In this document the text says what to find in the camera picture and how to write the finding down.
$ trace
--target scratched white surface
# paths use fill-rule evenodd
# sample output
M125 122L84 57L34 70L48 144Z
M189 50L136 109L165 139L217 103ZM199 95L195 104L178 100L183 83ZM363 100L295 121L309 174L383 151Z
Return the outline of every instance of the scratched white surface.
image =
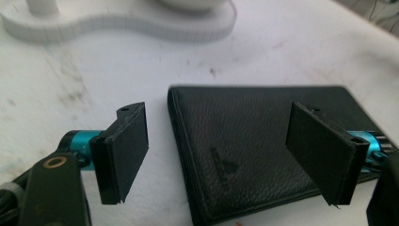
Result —
M328 0L235 4L231 35L204 44L107 30L35 45L0 25L0 183L52 152L66 132L105 129L117 108L145 101L150 149L126 203L101 205L94 173L83 173L93 224L191 225L168 119L171 84L343 85L399 143L398 39ZM374 185L358 186L341 210L315 197L220 225L367 225Z

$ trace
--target black leather wallet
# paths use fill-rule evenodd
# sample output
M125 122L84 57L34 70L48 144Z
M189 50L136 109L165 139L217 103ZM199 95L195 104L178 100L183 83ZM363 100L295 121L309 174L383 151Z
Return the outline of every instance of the black leather wallet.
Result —
M194 225L319 195L285 146L292 102L347 130L377 126L341 87L171 87L168 110ZM359 182L376 178L362 173Z

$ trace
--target black plastic bracket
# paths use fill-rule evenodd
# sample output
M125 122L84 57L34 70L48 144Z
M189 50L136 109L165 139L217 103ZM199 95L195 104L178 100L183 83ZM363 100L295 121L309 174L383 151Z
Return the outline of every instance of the black plastic bracket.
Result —
M349 204L369 143L348 134L316 107L293 103L286 145L329 205Z
M91 225L77 159L54 153L30 170L18 225Z
M144 103L117 111L117 120L90 140L103 204L125 202L149 149Z
M399 225L399 153L393 153L382 170L367 208L370 226Z

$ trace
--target black cable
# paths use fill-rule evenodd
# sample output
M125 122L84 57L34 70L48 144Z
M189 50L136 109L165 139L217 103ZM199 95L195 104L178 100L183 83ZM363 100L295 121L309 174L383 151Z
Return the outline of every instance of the black cable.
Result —
M372 13L370 14L369 21L372 20L372 16L373 16L373 14L374 14L374 11L375 11L375 8L376 8L376 2L377 2L377 1L378 1L378 0L375 0L375 5L373 6Z
M352 6L350 6L349 8L353 8L353 7L355 7L357 4L358 4L358 2L359 2L360 0L358 0L358 1L356 1L354 4L352 4Z
M393 29L399 25L399 20L397 22L395 22L395 24L393 24L393 26L391 27L390 33L392 33Z
M10 209L16 208L17 205L17 199L11 192L2 191L0 198L0 215L8 212Z
M395 17L398 16L398 15L399 15L399 12L396 13L396 14L394 14L394 15L392 15L392 16L383 17L383 18L379 19L378 21L376 21L375 24L377 24L377 25L382 25L382 24L385 23L386 21L388 21L388 20L390 20L390 19L392 19L392 18L395 18Z
M12 210L6 212L3 215L0 215L0 225L7 225L12 220L16 220L16 218L19 216L19 214L20 214L20 209L16 208L16 209L12 209Z

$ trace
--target leather texture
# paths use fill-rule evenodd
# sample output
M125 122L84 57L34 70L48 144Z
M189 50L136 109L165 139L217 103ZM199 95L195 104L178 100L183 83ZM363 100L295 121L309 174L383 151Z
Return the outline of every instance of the leather texture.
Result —
M194 225L319 195L285 146L292 102L348 130L377 126L341 87L171 87L168 110ZM374 179L362 174L359 180Z

